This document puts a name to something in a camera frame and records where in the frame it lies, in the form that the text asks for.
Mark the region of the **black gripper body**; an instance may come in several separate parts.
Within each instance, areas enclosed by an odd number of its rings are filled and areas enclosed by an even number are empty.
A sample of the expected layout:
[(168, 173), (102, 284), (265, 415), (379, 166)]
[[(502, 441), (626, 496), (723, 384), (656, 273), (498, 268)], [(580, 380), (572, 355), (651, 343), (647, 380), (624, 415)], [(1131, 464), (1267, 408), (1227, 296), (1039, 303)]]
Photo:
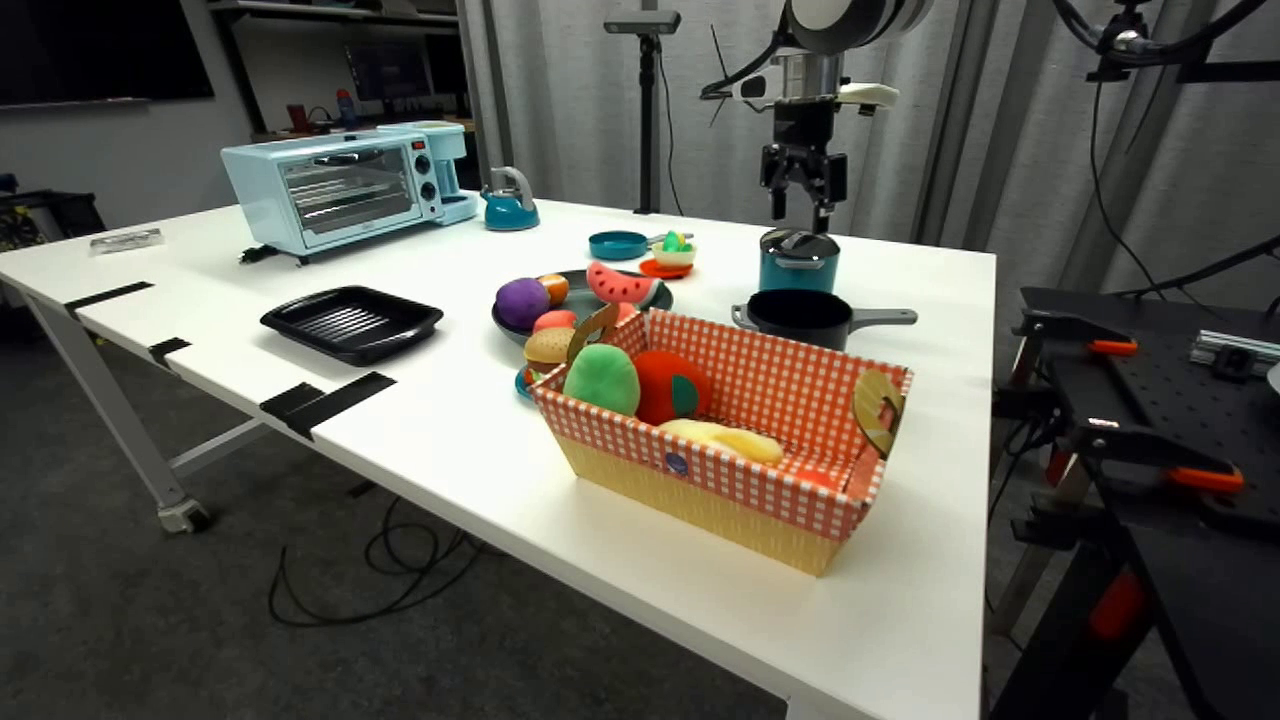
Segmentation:
[(770, 109), (770, 140), (758, 151), (758, 184), (770, 191), (770, 211), (788, 207), (792, 184), (800, 184), (821, 211), (833, 211), (849, 195), (849, 158), (828, 151), (833, 125), (833, 99)]

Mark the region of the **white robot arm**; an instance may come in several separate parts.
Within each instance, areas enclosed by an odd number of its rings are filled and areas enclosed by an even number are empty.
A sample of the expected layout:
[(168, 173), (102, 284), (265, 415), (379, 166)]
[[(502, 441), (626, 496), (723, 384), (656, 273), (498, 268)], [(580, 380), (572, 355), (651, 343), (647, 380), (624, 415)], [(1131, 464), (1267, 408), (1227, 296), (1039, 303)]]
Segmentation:
[(736, 73), (700, 88), (705, 99), (745, 99), (770, 110), (770, 140), (758, 151), (758, 184), (770, 217), (788, 217), (788, 189), (811, 198), (808, 232), (825, 235), (849, 195), (849, 158), (828, 151), (837, 110), (865, 114), (892, 104), (889, 84), (852, 84), (844, 57), (909, 32), (929, 0), (783, 0), (766, 44)]

